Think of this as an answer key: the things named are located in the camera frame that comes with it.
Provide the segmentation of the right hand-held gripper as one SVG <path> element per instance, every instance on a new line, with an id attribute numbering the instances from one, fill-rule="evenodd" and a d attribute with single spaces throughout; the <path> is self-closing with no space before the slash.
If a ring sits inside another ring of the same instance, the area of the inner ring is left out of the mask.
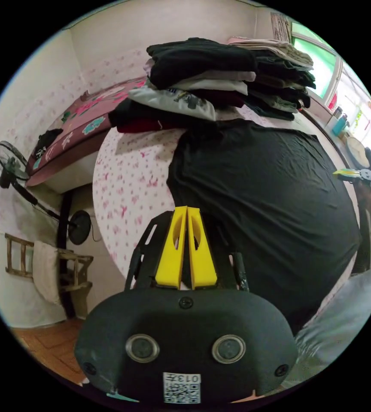
<path id="1" fill-rule="evenodd" d="M 371 186 L 371 170 L 370 169 L 340 169 L 333 172 L 333 176 L 341 181 L 354 181 L 354 185 L 363 184 Z"/>

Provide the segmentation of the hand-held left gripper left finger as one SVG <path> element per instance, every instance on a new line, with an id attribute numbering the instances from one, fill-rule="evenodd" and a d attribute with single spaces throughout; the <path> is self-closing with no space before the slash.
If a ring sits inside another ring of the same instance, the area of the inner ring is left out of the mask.
<path id="1" fill-rule="evenodd" d="M 159 287 L 180 287 L 187 226 L 187 207 L 176 207 L 155 275 Z"/>

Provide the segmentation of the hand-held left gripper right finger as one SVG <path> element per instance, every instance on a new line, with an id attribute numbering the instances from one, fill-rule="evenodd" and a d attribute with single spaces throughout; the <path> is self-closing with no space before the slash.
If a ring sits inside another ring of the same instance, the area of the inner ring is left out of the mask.
<path id="1" fill-rule="evenodd" d="M 192 289 L 216 286 L 217 273 L 198 208 L 188 207 L 188 236 Z"/>

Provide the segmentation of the person's right hand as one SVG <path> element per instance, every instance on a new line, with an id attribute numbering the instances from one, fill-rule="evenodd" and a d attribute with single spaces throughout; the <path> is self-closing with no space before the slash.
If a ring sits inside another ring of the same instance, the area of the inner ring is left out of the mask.
<path id="1" fill-rule="evenodd" d="M 359 205 L 371 209 L 371 186 L 359 181 L 354 185 Z"/>

